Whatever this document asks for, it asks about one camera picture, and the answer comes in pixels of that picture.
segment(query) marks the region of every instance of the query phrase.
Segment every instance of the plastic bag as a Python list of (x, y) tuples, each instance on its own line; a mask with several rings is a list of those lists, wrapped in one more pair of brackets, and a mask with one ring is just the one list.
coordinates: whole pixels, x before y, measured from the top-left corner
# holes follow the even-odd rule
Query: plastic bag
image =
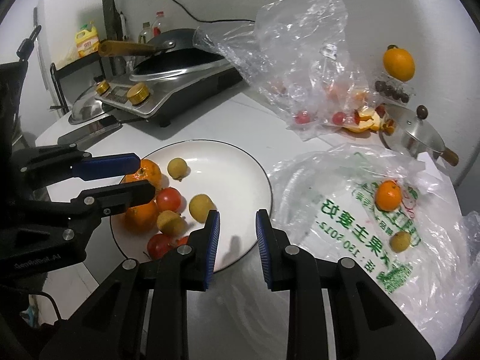
[[(274, 196), (272, 224), (317, 258), (356, 260), (441, 359), (457, 340), (469, 298), (479, 282), (480, 217), (472, 213), (462, 218), (447, 183), (427, 174), (424, 167), (420, 161), (380, 146), (353, 144), (281, 162), (269, 175)], [(371, 205), (365, 204), (371, 198), (362, 189), (385, 179), (396, 180), (406, 191), (412, 188), (408, 196), (416, 202), (415, 217), (406, 230), (413, 226), (420, 241), (412, 237), (411, 246), (397, 255), (388, 244), (388, 227), (375, 220)], [(361, 199), (358, 191), (365, 192)], [(322, 228), (322, 222), (328, 226)], [(356, 225), (364, 232), (358, 232)], [(390, 228), (398, 231), (393, 223)], [(356, 238), (354, 230), (364, 238)], [(380, 243), (367, 246), (374, 237)], [(388, 267), (384, 251), (390, 258)], [(223, 288), (225, 302), (232, 315), (238, 315), (259, 358), (284, 358), (279, 342), (287, 334), (288, 293), (256, 293), (263, 277), (258, 252), (245, 259), (241, 271)]]
[(255, 24), (206, 23), (193, 44), (222, 54), (268, 107), (302, 138), (358, 127), (358, 110), (377, 93), (350, 60), (342, 0), (280, 0), (265, 5)]

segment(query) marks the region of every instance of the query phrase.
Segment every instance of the white table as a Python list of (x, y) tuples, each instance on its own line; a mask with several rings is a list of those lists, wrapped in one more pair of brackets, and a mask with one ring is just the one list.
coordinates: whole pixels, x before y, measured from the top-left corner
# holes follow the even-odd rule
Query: white table
[[(167, 128), (155, 127), (145, 122), (123, 125), (119, 131), (88, 149), (88, 152), (93, 156), (135, 152), (142, 158), (174, 142), (191, 139), (221, 140), (247, 151), (269, 171), (279, 161), (292, 159), (305, 152), (328, 150), (331, 147), (320, 139), (302, 142), (294, 132), (286, 129), (282, 120), (245, 94), (256, 96), (245, 84), (239, 84), (191, 109)], [(67, 119), (68, 115), (45, 131), (37, 139), (37, 146), (56, 144), (60, 135), (78, 128), (71, 126)], [(349, 141), (349, 138), (338, 134), (326, 139), (332, 144)], [(366, 139), (356, 139), (355, 142), (381, 145), (376, 134), (371, 134)], [(53, 201), (69, 202), (84, 189), (116, 184), (120, 179), (121, 177), (116, 177), (84, 182), (73, 178), (51, 185), (47, 189)], [(99, 283), (122, 262), (123, 256), (113, 241), (107, 218), (104, 218), (102, 224), (93, 232), (86, 251), (85, 265)], [(239, 264), (246, 263), (248, 255), (253, 252), (251, 250), (239, 262), (215, 274), (214, 281), (234, 273), (235, 269), (239, 269)], [(206, 293), (188, 293), (190, 358), (256, 359), (256, 354), (234, 323), (226, 305), (217, 301), (218, 296), (215, 283)]]

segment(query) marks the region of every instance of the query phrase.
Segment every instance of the clear plastic container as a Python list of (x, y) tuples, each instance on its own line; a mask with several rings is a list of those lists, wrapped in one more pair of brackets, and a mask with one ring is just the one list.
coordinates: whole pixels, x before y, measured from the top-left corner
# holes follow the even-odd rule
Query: clear plastic container
[(147, 43), (152, 39), (152, 29), (150, 28), (150, 22), (143, 23), (143, 30), (138, 35), (138, 43)]
[(163, 11), (157, 12), (157, 18), (152, 24), (153, 36), (160, 35), (162, 33)]

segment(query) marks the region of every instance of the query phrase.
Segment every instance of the red tomato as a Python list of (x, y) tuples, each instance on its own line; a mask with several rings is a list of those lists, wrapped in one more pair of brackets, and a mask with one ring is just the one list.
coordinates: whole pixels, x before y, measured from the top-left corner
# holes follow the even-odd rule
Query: red tomato
[(380, 104), (378, 107), (375, 108), (376, 113), (378, 113), (378, 116), (383, 117), (385, 115), (385, 106), (383, 104)]
[(296, 124), (310, 123), (310, 115), (308, 115), (307, 111), (298, 112), (293, 118)]
[(147, 244), (148, 255), (153, 259), (161, 259), (165, 253), (171, 251), (170, 237), (165, 234), (155, 234)]
[(177, 241), (177, 246), (186, 245), (187, 242), (188, 242), (188, 235), (186, 235), (185, 237), (180, 238), (180, 239)]
[(342, 126), (343, 122), (345, 121), (345, 112), (337, 112), (332, 116), (332, 123), (337, 125), (337, 126)]
[(354, 114), (353, 114), (353, 120), (355, 121), (355, 124), (356, 125), (359, 125), (360, 124), (360, 115), (358, 113), (358, 111), (355, 111)]
[(176, 211), (182, 204), (182, 196), (175, 188), (168, 187), (157, 194), (157, 207), (160, 211)]

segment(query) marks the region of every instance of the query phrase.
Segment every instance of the plastic bottle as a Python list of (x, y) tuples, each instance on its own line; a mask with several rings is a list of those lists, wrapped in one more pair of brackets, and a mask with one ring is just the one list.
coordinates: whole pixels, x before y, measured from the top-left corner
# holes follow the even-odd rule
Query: plastic bottle
[(163, 11), (157, 12), (157, 18), (152, 24), (153, 36), (160, 35), (162, 33), (162, 21), (163, 21)]
[(143, 23), (143, 30), (138, 35), (138, 43), (147, 43), (152, 39), (152, 29), (150, 28), (150, 22)]
[(77, 52), (80, 58), (98, 50), (98, 45), (100, 42), (98, 40), (97, 29), (93, 25), (93, 21), (91, 21), (90, 24), (86, 24), (80, 28), (80, 31), (78, 31), (75, 35), (75, 43), (77, 45)]

